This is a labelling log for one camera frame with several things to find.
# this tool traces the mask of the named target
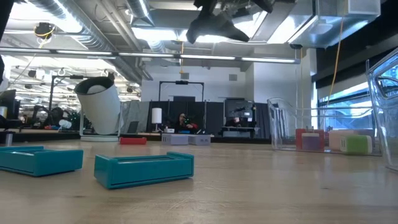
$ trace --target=teal box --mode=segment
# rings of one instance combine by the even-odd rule
[[[40,177],[81,169],[83,150],[54,151],[43,146],[0,147],[0,170]]]
[[[155,184],[192,177],[193,161],[193,155],[178,152],[163,156],[95,155],[94,176],[107,189]]]

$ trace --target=wooden table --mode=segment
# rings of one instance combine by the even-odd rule
[[[34,178],[0,171],[0,223],[397,223],[398,174],[381,157],[272,151],[268,145],[120,146],[46,142],[85,151],[83,169]],[[192,179],[106,190],[95,154],[195,155]]]

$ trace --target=gray box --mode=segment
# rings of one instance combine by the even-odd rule
[[[211,136],[204,135],[204,134],[191,135],[188,137],[188,142],[189,142],[189,144],[193,144],[193,145],[197,145],[197,146],[208,146],[208,145],[210,145],[210,142],[211,142]]]
[[[162,144],[165,145],[187,145],[188,136],[184,134],[162,134]]]

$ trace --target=clear acrylic container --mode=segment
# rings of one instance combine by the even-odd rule
[[[366,75],[387,167],[398,170],[398,49],[372,68],[368,61]]]
[[[295,108],[272,98],[268,108],[275,150],[381,156],[372,107]]]

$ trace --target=red box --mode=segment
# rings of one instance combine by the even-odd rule
[[[320,145],[319,145],[319,150],[322,151],[325,149],[325,131],[321,129],[303,129],[303,128],[298,128],[296,129],[296,149],[302,150],[303,148],[303,139],[302,139],[302,134],[303,133],[318,133],[320,137]]]
[[[147,138],[124,138],[124,137],[120,137],[120,144],[147,144]]]

